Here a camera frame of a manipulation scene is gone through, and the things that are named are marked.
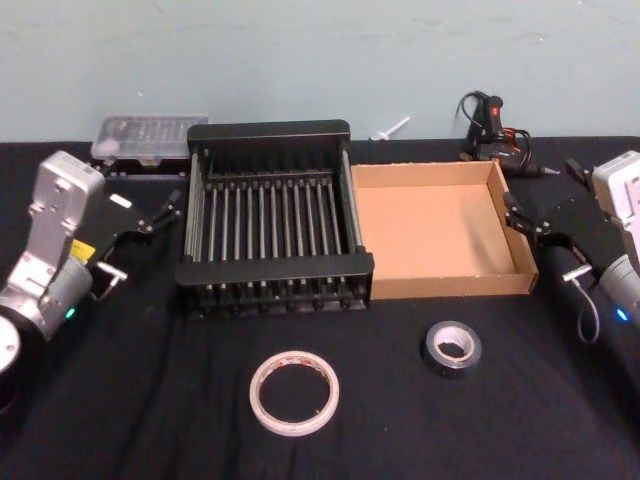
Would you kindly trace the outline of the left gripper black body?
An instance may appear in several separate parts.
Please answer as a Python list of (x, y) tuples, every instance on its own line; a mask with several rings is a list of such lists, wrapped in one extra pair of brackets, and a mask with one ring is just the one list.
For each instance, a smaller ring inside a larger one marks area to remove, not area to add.
[(126, 241), (148, 240), (151, 219), (132, 202), (117, 194), (103, 196), (72, 241), (72, 256), (84, 265), (104, 261)]

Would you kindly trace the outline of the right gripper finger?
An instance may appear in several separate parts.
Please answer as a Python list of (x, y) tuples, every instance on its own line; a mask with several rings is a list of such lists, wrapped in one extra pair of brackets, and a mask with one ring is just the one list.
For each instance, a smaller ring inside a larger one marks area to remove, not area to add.
[(503, 201), (505, 205), (504, 219), (507, 227), (526, 237), (543, 237), (548, 234), (549, 227), (536, 223), (511, 192), (503, 194)]
[(575, 159), (569, 158), (565, 161), (566, 173), (587, 192), (593, 191), (592, 175), (593, 170), (580, 165)]

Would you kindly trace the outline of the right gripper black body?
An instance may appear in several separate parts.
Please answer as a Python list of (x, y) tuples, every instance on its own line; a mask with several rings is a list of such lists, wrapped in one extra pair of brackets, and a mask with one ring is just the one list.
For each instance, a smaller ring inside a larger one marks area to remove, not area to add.
[(579, 262), (589, 264), (595, 274), (603, 274), (624, 255), (618, 228), (591, 195), (570, 198), (548, 210), (539, 245), (570, 251)]

